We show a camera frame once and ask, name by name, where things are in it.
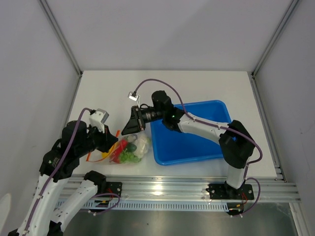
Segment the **grey fish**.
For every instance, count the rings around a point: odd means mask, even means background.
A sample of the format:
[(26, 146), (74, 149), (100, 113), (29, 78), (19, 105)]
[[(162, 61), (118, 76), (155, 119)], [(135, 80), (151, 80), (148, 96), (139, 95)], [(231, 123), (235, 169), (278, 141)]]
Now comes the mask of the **grey fish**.
[(129, 143), (133, 143), (138, 139), (138, 135), (137, 134), (130, 134), (130, 135), (128, 135), (128, 137), (126, 139)]

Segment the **green cucumber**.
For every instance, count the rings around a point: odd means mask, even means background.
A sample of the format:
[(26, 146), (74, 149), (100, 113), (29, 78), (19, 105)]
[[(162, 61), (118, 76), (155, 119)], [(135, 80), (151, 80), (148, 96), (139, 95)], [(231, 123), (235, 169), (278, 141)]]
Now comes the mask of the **green cucumber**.
[(127, 152), (135, 152), (137, 150), (137, 146), (133, 143), (128, 143), (126, 150)]

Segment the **clear zip bag orange zipper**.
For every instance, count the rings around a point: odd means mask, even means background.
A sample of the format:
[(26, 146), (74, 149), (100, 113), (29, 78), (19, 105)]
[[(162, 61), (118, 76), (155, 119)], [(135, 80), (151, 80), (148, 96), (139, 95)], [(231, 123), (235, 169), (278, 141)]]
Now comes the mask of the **clear zip bag orange zipper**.
[(152, 147), (152, 141), (145, 132), (125, 135), (117, 131), (116, 137), (119, 140), (109, 149), (108, 152), (91, 152), (86, 157), (86, 162), (103, 163), (106, 165), (133, 165), (140, 163)]

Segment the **red chili pepper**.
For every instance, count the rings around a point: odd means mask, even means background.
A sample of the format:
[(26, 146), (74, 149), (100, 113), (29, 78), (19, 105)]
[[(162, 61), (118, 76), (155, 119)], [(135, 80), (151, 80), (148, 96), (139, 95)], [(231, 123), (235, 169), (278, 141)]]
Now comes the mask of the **red chili pepper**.
[(128, 141), (126, 141), (125, 139), (118, 141), (115, 150), (111, 153), (111, 157), (119, 156), (127, 145)]

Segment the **red tomato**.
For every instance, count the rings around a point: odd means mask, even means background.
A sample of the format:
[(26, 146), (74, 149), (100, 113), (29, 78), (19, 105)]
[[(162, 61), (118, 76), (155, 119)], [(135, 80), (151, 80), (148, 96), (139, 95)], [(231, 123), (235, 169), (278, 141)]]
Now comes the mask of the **red tomato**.
[(120, 156), (114, 156), (110, 159), (111, 162), (120, 164)]

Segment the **green grape bunch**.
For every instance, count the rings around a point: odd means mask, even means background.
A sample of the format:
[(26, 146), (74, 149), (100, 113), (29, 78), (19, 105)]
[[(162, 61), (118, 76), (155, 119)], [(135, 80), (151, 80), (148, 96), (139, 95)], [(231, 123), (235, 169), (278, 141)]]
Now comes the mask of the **green grape bunch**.
[(141, 161), (141, 158), (136, 156), (133, 152), (123, 151), (119, 155), (120, 164), (135, 164)]

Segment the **yellow mango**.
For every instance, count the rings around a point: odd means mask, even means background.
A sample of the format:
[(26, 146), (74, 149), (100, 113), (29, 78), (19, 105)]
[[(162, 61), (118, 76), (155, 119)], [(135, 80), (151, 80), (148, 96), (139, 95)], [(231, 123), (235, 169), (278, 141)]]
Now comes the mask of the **yellow mango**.
[(115, 150), (115, 145), (113, 145), (108, 152), (102, 152), (101, 157), (102, 159), (107, 158), (113, 151)]

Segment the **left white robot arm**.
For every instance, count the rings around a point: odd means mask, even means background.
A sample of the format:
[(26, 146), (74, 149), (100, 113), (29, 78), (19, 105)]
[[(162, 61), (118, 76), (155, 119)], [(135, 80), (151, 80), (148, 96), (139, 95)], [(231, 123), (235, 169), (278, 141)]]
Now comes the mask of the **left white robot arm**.
[(79, 188), (55, 208), (60, 194), (68, 183), (80, 158), (99, 150), (108, 152), (118, 141), (107, 125), (99, 130), (83, 121), (70, 121), (47, 152), (40, 166), (38, 185), (31, 207), (21, 226), (9, 232), (10, 236), (61, 236), (81, 207), (92, 197), (103, 196), (107, 190), (106, 176), (89, 171)]

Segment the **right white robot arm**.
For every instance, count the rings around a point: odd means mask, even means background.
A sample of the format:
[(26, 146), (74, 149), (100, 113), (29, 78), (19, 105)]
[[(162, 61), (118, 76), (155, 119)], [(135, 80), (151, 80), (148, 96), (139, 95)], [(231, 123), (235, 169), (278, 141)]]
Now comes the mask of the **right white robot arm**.
[(225, 194), (237, 198), (242, 194), (247, 162), (255, 148), (252, 137), (241, 122), (233, 120), (222, 123), (200, 118), (175, 107), (171, 98), (163, 90), (152, 94), (152, 106), (142, 109), (139, 106), (131, 108), (130, 119), (122, 130), (123, 135), (144, 131), (146, 124), (161, 120), (171, 131), (193, 134), (217, 143), (223, 158), (228, 164), (228, 174), (225, 181)]

